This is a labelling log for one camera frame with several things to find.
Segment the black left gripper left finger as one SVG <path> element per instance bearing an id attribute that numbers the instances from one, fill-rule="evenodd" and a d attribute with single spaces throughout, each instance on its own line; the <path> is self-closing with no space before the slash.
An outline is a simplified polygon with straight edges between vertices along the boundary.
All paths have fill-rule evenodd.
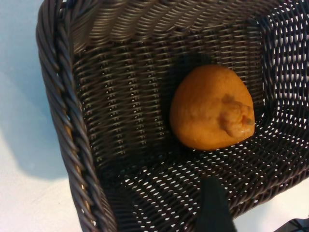
<path id="1" fill-rule="evenodd" d="M 219 179 L 206 177 L 201 181 L 201 206 L 197 217 L 197 232 L 234 232 L 225 189 Z"/>

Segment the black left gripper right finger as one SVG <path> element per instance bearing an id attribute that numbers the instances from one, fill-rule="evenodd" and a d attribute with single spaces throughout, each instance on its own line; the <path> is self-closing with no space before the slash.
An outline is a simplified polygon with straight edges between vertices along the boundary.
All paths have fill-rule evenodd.
<path id="1" fill-rule="evenodd" d="M 275 232 L 309 232 L 309 219 L 291 219 L 276 229 Z"/>

